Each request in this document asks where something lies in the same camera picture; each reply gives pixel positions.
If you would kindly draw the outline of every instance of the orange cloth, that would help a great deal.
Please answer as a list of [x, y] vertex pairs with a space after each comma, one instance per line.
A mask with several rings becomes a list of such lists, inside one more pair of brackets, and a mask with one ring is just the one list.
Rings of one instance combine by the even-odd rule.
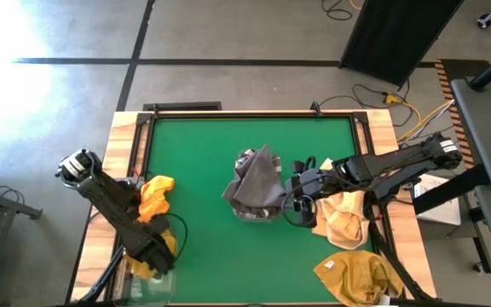
[[[331, 160], [326, 159], [320, 168], [332, 168]], [[317, 226], [312, 233], [326, 236], [333, 245], [348, 250], [365, 244], [369, 222], [363, 216], [364, 195], [362, 191], [344, 192], [317, 200]]]
[[401, 295], [403, 282], [391, 264], [366, 251], [337, 252], [314, 268], [327, 290], [346, 306], [378, 304], [390, 290]]
[[[170, 204], [166, 201], [164, 193], [174, 188], [175, 180], [171, 177], [156, 176], [142, 185], [142, 202], [138, 211], [140, 216], [136, 219], [141, 223], [149, 223], [151, 217], [156, 214], [166, 213], [170, 209]], [[172, 253], [176, 251], [176, 238], [171, 235], [169, 230], [162, 233], [162, 238]], [[139, 262], [124, 253], [124, 259], [131, 264], [130, 272], [132, 275], [139, 276], [143, 279], [153, 277], [157, 270], [149, 269], [146, 262]]]

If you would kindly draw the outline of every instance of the green table surface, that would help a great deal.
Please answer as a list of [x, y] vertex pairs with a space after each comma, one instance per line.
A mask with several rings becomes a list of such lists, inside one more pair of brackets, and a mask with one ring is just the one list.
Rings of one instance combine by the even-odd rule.
[[[283, 217], [244, 222], [221, 197], [238, 153], [264, 144], [281, 157], [282, 182], [292, 175], [293, 160], [314, 155], [319, 166], [355, 154], [345, 118], [156, 121], [148, 170], [176, 179], [166, 198], [189, 232], [176, 261], [172, 303], [335, 301], [313, 268], [342, 249]], [[181, 244], [182, 226], [172, 224]], [[371, 251], [370, 241], [360, 249]]]

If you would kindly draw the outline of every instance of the concrete floor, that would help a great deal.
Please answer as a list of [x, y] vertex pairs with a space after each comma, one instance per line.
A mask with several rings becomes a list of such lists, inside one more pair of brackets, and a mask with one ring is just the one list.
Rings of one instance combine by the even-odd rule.
[[[0, 304], [63, 302], [88, 204], [53, 177], [58, 161], [78, 148], [102, 155], [127, 66], [8, 64], [14, 57], [130, 57], [146, 0], [8, 1], [0, 4], [0, 184], [19, 189], [43, 218], [15, 219], [0, 261]], [[335, 21], [316, 0], [158, 0], [141, 58], [338, 60], [354, 19]], [[491, 28], [478, 15], [491, 1], [466, 0], [426, 55], [491, 60]], [[221, 101], [230, 109], [306, 108], [365, 84], [390, 84], [347, 70], [304, 67], [140, 66], [126, 110], [144, 103]], [[436, 71], [417, 69], [408, 100], [422, 114], [444, 102]], [[365, 102], [382, 97], [360, 93]], [[332, 101], [327, 107], [356, 107]], [[396, 123], [407, 115], [392, 109]], [[447, 114], [427, 131], [450, 125]], [[396, 129], [399, 136], [413, 127]], [[451, 130], [445, 135], [455, 137]], [[491, 304], [491, 275], [470, 270], [472, 240], [426, 241], [443, 299]]]

